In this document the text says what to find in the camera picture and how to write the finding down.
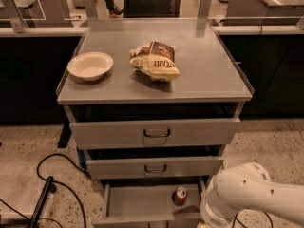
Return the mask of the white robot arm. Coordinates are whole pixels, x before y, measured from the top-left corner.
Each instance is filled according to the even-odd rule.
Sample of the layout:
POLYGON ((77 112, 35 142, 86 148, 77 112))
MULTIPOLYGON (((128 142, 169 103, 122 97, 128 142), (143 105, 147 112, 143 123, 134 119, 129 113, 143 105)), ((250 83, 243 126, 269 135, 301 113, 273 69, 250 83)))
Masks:
POLYGON ((219 170, 201 195, 202 219, 212 228, 226 228, 243 210, 270 213, 304 226, 304 187, 272 182, 255 162, 219 170))

